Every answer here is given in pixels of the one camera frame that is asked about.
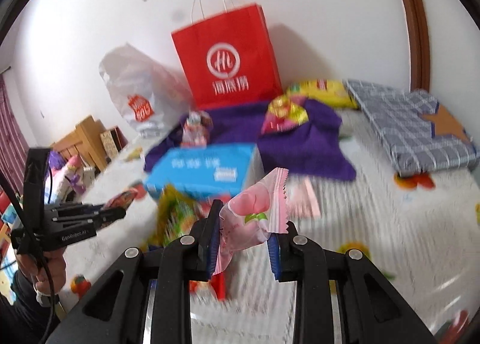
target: red striped curtain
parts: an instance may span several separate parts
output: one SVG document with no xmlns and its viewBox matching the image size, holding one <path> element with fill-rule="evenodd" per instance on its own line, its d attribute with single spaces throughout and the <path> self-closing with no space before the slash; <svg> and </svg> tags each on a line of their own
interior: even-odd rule
<svg viewBox="0 0 480 344">
<path fill-rule="evenodd" d="M 0 170 L 12 188 L 23 193 L 23 173 L 28 145 L 11 111 L 3 76 L 0 75 Z"/>
</svg>

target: candy wrapper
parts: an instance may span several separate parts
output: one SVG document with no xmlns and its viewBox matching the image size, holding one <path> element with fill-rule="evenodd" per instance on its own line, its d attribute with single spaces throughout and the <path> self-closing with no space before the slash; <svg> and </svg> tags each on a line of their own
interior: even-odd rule
<svg viewBox="0 0 480 344">
<path fill-rule="evenodd" d="M 112 209 L 114 207 L 122 207 L 123 209 L 128 210 L 132 202 L 137 198 L 138 191 L 135 188 L 129 188 L 118 195 L 115 195 L 112 199 L 110 199 L 107 203 L 105 203 L 102 207 L 103 210 Z M 111 225 L 113 222 L 104 223 L 101 229 L 106 228 L 107 226 Z"/>
<path fill-rule="evenodd" d="M 308 177 L 287 187 L 287 206 L 290 218 L 321 217 L 320 205 L 315 195 L 314 186 Z"/>
<path fill-rule="evenodd" d="M 242 191 L 220 211 L 220 248 L 214 274 L 223 272 L 233 253 L 264 243 L 271 233 L 287 233 L 285 181 L 289 171 L 275 168 Z"/>
<path fill-rule="evenodd" d="M 302 95 L 281 95 L 268 105 L 268 112 L 263 122 L 262 134 L 292 130 L 308 121 L 307 111 Z"/>
</svg>

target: blue box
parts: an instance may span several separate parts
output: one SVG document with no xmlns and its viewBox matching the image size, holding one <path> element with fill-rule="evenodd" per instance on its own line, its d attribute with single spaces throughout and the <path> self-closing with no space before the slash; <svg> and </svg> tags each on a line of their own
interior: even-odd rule
<svg viewBox="0 0 480 344">
<path fill-rule="evenodd" d="M 158 199 L 166 184 L 196 199 L 239 194 L 265 176 L 255 144 L 170 149 L 153 167 L 145 189 Z"/>
</svg>

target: wooden furniture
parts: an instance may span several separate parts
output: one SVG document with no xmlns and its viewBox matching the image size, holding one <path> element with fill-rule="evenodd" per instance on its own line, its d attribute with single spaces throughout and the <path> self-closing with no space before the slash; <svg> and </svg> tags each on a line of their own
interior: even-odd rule
<svg viewBox="0 0 480 344">
<path fill-rule="evenodd" d="M 94 121 L 89 115 L 75 126 L 74 131 L 51 146 L 64 159 L 79 154 L 88 165 L 97 167 L 102 172 L 107 167 L 107 154 L 100 139 L 100 134 L 104 131 L 102 123 Z"/>
<path fill-rule="evenodd" d="M 402 0 L 410 43 L 410 90 L 430 91 L 430 40 L 423 0 Z"/>
<path fill-rule="evenodd" d="M 3 243 L 4 240 L 10 243 L 10 228 L 6 223 L 2 223 L 1 227 L 2 228 L 0 229 L 0 245 Z"/>
</svg>

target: wooden headboard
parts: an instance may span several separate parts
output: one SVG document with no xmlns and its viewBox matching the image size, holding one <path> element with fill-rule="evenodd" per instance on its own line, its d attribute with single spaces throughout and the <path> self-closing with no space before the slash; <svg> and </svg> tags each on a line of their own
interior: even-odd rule
<svg viewBox="0 0 480 344">
<path fill-rule="evenodd" d="M 68 160 L 79 154 L 92 167 L 103 171 L 107 167 L 107 154 L 100 139 L 105 128 L 89 115 L 75 126 L 75 130 L 52 145 L 52 149 Z"/>
</svg>

